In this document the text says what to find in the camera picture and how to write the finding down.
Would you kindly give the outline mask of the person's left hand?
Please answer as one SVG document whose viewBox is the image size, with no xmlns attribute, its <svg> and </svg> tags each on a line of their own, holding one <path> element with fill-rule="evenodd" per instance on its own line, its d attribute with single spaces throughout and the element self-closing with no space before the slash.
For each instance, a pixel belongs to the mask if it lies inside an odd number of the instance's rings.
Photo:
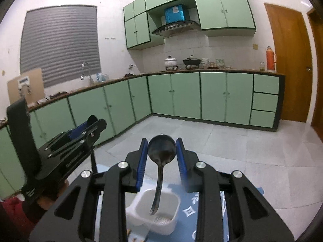
<svg viewBox="0 0 323 242">
<path fill-rule="evenodd" d="M 56 200 L 66 191 L 69 186 L 68 180 L 60 183 L 53 191 L 48 191 L 37 199 L 37 204 L 44 210 L 49 208 L 56 202 Z"/>
</svg>

